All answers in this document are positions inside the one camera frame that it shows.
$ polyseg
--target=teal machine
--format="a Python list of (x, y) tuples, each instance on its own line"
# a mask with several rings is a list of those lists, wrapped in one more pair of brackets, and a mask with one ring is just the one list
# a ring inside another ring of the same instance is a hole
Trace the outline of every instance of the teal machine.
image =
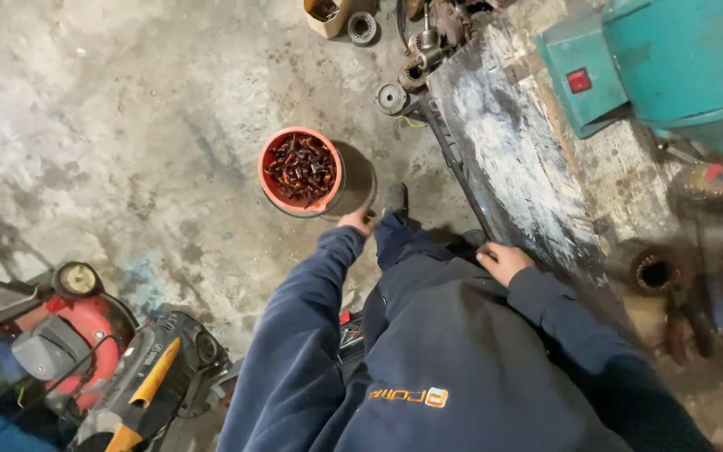
[(634, 116), (687, 139), (707, 163), (673, 181), (677, 195), (723, 209), (723, 0), (612, 0), (537, 44), (578, 138)]

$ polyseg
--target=person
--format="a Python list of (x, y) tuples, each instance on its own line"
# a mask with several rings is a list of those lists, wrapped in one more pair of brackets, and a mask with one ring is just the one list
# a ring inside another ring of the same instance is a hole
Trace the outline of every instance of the person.
[[(373, 233), (367, 375), (343, 384), (341, 287)], [(410, 229), (402, 184), (380, 225), (366, 209), (344, 216), (270, 298), (218, 450), (713, 449), (571, 289), (517, 248), (487, 243), (476, 260)]]

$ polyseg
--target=orange bucket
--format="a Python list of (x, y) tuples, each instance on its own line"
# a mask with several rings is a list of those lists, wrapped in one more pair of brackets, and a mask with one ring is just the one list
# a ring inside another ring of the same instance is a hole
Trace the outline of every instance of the orange bucket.
[[(292, 201), (286, 195), (281, 193), (278, 183), (272, 180), (272, 177), (264, 171), (264, 169), (267, 168), (275, 158), (272, 153), (267, 151), (280, 146), (289, 134), (311, 135), (312, 137), (322, 141), (328, 150), (331, 151), (333, 161), (336, 163), (336, 177), (333, 180), (333, 187), (331, 187), (331, 190), (326, 195), (313, 201), (308, 207), (306, 207), (308, 200)], [(334, 147), (331, 141), (328, 141), (326, 137), (323, 137), (322, 134), (316, 130), (311, 130), (310, 128), (305, 127), (284, 128), (275, 132), (261, 147), (261, 155), (259, 156), (259, 180), (261, 181), (261, 187), (264, 188), (264, 193), (266, 193), (270, 201), (275, 203), (275, 205), (279, 208), (282, 208), (285, 211), (299, 213), (314, 212), (319, 214), (326, 211), (328, 205), (336, 196), (336, 192), (339, 191), (340, 180), (342, 180), (342, 159), (339, 153), (336, 152), (336, 147)]]

